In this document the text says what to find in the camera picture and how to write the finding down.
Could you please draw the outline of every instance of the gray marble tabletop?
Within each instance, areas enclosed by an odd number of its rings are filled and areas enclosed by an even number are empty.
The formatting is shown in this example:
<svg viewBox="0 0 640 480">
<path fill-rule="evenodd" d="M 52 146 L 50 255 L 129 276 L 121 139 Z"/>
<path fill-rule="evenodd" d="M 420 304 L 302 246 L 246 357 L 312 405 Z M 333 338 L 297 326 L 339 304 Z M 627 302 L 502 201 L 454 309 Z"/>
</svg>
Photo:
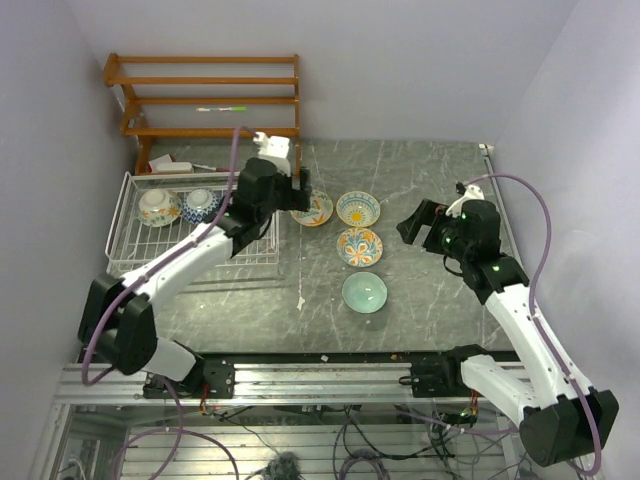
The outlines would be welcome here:
<svg viewBox="0 0 640 480">
<path fill-rule="evenodd" d="M 207 143 L 154 147 L 154 157 L 165 153 L 224 166 L 229 148 Z M 240 154 L 248 158 L 255 150 L 244 145 Z M 420 248 L 426 230 L 414 246 L 403 244 L 395 230 L 423 198 L 452 202 L 457 181 L 486 173 L 476 144 L 308 141 L 303 164 L 314 187 L 334 202 L 350 190 L 369 192 L 380 202 L 381 216 L 371 229 L 384 253 L 367 270 L 386 283 L 385 306 L 364 315 L 342 299 L 342 283 L 362 269 L 348 266 L 336 253 L 337 238 L 348 226 L 335 213 L 316 228 L 302 227 L 283 213 L 277 266 L 212 270 L 159 312 L 160 335 L 206 352 L 442 350 L 470 343 L 511 348 L 462 280 L 444 271 L 442 258 Z M 495 198 L 490 183 L 481 186 Z"/>
</svg>

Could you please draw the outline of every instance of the dish rack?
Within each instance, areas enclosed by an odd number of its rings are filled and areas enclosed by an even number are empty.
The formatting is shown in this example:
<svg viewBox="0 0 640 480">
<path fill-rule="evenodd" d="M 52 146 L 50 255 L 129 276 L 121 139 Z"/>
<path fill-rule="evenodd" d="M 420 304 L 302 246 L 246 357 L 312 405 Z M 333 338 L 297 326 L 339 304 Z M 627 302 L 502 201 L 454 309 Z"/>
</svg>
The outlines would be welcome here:
<svg viewBox="0 0 640 480">
<path fill-rule="evenodd" d="M 164 227 L 143 225 L 138 219 L 138 201 L 145 192 L 154 188 L 166 188 L 177 193 L 184 204 L 187 195 L 197 188 L 209 188 L 222 196 L 226 190 L 228 175 L 207 173 L 159 177 L 126 173 L 105 248 L 105 254 L 109 258 L 107 271 L 113 276 L 120 276 L 135 270 L 162 255 L 196 227 L 182 217 Z M 276 212 L 264 237 L 219 266 L 277 265 L 279 235 L 280 217 L 279 212 Z"/>
</svg>

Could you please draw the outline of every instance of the wooden shelf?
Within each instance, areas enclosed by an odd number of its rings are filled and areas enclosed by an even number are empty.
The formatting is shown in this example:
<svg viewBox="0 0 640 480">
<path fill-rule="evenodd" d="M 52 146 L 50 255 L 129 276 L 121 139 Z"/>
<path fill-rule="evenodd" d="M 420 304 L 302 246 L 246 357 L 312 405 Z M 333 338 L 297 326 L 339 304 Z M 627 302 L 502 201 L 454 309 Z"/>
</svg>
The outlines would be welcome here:
<svg viewBox="0 0 640 480">
<path fill-rule="evenodd" d="M 293 74 L 289 77 L 265 76 L 128 76 L 123 68 L 124 64 L 284 64 L 293 67 Z M 236 125 L 228 128 L 161 128 L 150 127 L 142 110 L 144 105 L 292 105 L 295 127 L 253 127 L 267 135 L 289 137 L 296 145 L 296 174 L 300 171 L 300 90 L 298 55 L 289 57 L 177 57 L 177 56 L 119 56 L 109 55 L 103 70 L 105 85 L 112 87 L 120 85 L 125 96 L 125 112 L 120 124 L 123 135 L 137 136 L 139 143 L 136 174 L 148 173 L 149 154 L 153 142 L 158 137 L 178 138 L 229 138 L 233 135 Z M 154 96 L 140 97 L 136 94 L 134 85 L 285 85 L 292 88 L 292 96 L 216 96 L 216 97 L 176 97 Z M 250 135 L 243 132 L 243 137 Z"/>
</svg>

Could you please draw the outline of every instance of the orange floral bowl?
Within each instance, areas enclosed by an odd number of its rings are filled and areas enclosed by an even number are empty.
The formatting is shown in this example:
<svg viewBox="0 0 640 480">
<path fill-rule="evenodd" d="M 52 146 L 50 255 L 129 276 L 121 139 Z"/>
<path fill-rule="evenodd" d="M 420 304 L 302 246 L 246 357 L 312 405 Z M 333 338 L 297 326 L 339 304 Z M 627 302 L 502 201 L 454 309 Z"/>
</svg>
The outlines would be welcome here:
<svg viewBox="0 0 640 480">
<path fill-rule="evenodd" d="M 311 207 L 307 212 L 291 211 L 291 216 L 300 225 L 305 227 L 318 227 L 331 217 L 333 213 L 333 202 L 326 193 L 314 189 L 311 192 Z"/>
<path fill-rule="evenodd" d="M 182 201 L 174 192 L 154 188 L 142 195 L 138 202 L 138 218 L 148 227 L 164 227 L 180 217 Z"/>
<path fill-rule="evenodd" d="M 340 219 L 352 227 L 369 227 L 380 217 L 380 204 L 367 192 L 347 192 L 336 203 Z"/>
<path fill-rule="evenodd" d="M 350 228 L 338 237 L 338 255 L 352 267 L 370 267 L 382 257 L 382 241 L 368 228 Z"/>
</svg>

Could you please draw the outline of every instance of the bowl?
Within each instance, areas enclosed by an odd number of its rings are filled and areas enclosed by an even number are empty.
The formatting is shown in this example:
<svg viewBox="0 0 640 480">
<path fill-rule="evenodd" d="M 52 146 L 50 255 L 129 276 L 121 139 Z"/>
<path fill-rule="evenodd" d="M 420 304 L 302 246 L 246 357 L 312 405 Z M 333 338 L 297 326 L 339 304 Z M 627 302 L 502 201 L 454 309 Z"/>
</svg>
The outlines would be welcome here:
<svg viewBox="0 0 640 480">
<path fill-rule="evenodd" d="M 368 228 L 350 228 L 338 237 L 338 255 L 352 267 L 370 267 L 382 257 L 382 241 Z"/>
<path fill-rule="evenodd" d="M 220 200 L 220 196 L 208 188 L 197 188 L 187 195 L 182 218 L 189 223 L 201 223 L 220 206 Z"/>
<path fill-rule="evenodd" d="M 180 197 L 164 188 L 154 188 L 138 202 L 138 218 L 149 227 L 164 227 L 176 220 L 182 211 Z"/>
<path fill-rule="evenodd" d="M 305 227 L 318 227 L 327 220 L 333 214 L 333 202 L 331 197 L 320 190 L 314 190 L 311 192 L 311 207 L 308 212 L 299 212 L 297 210 L 291 211 L 291 216 L 300 225 Z"/>
<path fill-rule="evenodd" d="M 347 192 L 336 203 L 338 216 L 352 227 L 369 227 L 380 217 L 380 204 L 366 192 Z"/>
<path fill-rule="evenodd" d="M 374 273 L 354 273 L 342 284 L 342 298 L 358 313 L 377 312 L 387 301 L 387 286 Z"/>
</svg>

